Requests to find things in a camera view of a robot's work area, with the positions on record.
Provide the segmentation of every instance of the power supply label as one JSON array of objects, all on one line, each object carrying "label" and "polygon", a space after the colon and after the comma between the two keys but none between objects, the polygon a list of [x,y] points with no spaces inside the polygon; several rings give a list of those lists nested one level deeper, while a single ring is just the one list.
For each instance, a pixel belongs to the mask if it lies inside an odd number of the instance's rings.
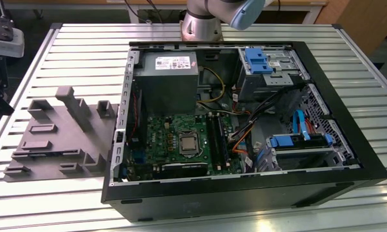
[{"label": "power supply label", "polygon": [[189,57],[157,57],[154,60],[154,69],[190,69]]}]

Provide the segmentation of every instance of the motherboard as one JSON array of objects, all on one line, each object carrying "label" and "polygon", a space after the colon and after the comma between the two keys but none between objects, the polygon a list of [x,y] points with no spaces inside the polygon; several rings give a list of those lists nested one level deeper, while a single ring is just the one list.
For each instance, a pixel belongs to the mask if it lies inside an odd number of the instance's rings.
[{"label": "motherboard", "polygon": [[166,171],[168,178],[181,170],[197,170],[204,176],[240,173],[240,160],[226,149],[232,130],[229,115],[149,117],[146,147],[132,153],[134,168],[144,169],[140,180],[156,179],[158,173],[162,178]]}]

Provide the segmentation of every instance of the slotted table surface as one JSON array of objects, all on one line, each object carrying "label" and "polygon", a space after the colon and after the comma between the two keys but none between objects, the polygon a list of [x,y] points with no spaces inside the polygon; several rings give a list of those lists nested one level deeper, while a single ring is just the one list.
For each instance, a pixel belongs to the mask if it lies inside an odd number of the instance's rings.
[{"label": "slotted table surface", "polygon": [[[225,41],[304,41],[387,167],[387,80],[345,32],[331,25],[222,26]],[[129,41],[177,41],[178,24],[63,24],[50,29],[0,121],[0,231],[387,231],[387,180],[325,204],[297,210],[132,224],[100,203],[100,178],[5,183],[31,99],[53,105],[58,86],[73,86],[88,104],[120,102]]]}]

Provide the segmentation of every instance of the cpu socket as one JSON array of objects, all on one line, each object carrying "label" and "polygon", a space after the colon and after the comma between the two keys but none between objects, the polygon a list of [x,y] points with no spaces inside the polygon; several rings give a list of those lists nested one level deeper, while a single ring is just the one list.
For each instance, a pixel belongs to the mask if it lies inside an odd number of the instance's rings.
[{"label": "cpu socket", "polygon": [[178,134],[178,153],[186,158],[198,154],[197,133]]}]

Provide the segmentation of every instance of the wooden cabinet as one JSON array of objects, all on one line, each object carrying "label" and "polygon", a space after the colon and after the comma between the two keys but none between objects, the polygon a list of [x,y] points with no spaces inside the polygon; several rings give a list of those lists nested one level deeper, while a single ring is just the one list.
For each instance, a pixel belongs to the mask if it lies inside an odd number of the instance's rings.
[{"label": "wooden cabinet", "polygon": [[369,55],[387,36],[387,0],[329,0],[316,24],[340,24]]}]

